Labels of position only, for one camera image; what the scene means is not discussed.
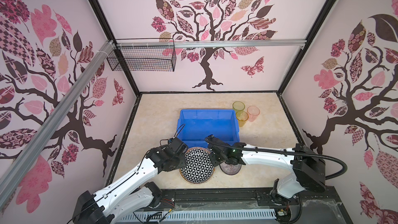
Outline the floral pattern plate orange rim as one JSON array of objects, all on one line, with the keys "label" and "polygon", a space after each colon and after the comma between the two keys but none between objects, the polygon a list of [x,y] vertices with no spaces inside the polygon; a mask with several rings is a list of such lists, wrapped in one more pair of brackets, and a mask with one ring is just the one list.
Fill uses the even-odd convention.
[{"label": "floral pattern plate orange rim", "polygon": [[179,169],[181,177],[193,185],[204,184],[209,181],[215,167],[210,161],[210,151],[203,147],[189,148],[185,153],[186,165]]}]

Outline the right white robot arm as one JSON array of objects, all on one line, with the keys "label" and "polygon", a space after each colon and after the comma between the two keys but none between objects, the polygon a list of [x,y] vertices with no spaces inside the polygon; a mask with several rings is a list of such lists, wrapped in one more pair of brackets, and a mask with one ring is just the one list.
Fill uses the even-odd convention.
[{"label": "right white robot arm", "polygon": [[293,148],[272,149],[246,143],[230,146],[224,142],[209,141],[208,149],[213,166],[222,163],[234,166],[262,165],[288,171],[286,177],[274,181],[269,193],[269,198],[277,205],[286,204],[305,190],[325,192],[325,161],[300,144]]}]

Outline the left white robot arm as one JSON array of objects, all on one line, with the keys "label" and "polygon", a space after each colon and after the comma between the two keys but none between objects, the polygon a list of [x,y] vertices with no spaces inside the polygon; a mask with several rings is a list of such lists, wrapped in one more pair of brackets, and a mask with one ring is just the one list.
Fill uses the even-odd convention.
[{"label": "left white robot arm", "polygon": [[162,190],[150,180],[161,172],[179,170],[186,165],[188,146],[179,140],[152,148],[141,162],[114,183],[91,194],[82,193],[77,200],[74,224],[115,224],[143,207],[157,207]]}]

